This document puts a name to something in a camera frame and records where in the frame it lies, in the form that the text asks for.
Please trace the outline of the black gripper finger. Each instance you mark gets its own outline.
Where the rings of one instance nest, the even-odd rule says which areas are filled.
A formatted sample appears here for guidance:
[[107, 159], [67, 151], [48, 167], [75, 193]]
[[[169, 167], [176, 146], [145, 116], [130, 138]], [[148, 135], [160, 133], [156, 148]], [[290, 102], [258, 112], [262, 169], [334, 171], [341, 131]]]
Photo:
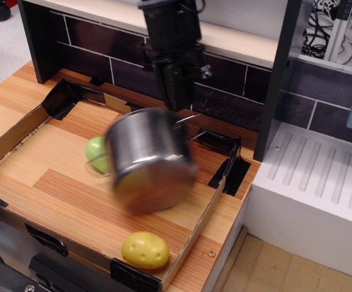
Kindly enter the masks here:
[[178, 71], [174, 63], [154, 63], [156, 83], [166, 105], [177, 105], [176, 87]]
[[190, 108], [194, 98], [194, 82], [185, 67], [171, 65], [171, 110]]

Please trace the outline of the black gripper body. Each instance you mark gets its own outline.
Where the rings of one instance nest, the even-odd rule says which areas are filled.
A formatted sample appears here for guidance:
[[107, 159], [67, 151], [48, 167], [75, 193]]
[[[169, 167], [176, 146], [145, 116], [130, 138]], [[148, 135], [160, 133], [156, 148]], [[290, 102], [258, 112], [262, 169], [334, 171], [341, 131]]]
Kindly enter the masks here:
[[195, 1], [140, 1], [149, 43], [141, 48], [152, 52], [149, 60], [157, 78], [206, 79], [212, 76], [210, 65], [205, 62], [199, 14], [205, 1], [198, 7]]

